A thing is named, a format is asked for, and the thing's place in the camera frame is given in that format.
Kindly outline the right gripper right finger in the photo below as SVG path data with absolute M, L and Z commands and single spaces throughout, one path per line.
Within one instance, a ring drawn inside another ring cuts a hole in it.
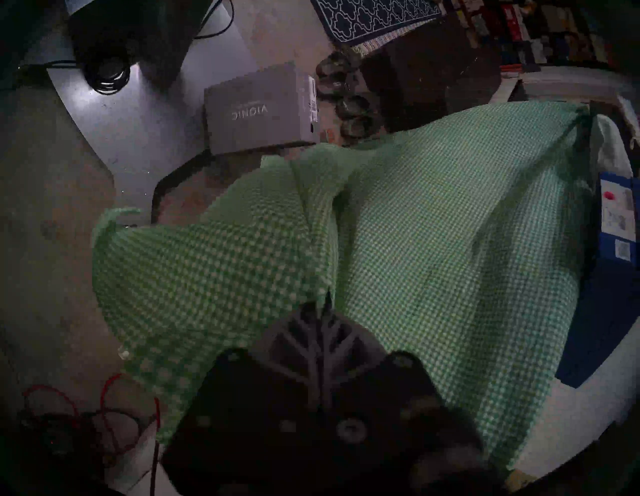
M 442 451 L 451 414 L 420 360 L 387 353 L 371 332 L 322 308 L 322 413 L 344 444 L 366 451 Z

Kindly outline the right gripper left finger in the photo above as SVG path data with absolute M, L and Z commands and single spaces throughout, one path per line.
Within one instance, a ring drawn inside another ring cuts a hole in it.
M 321 406 L 322 311 L 303 303 L 216 359 L 162 455 L 169 480 L 279 480 Z

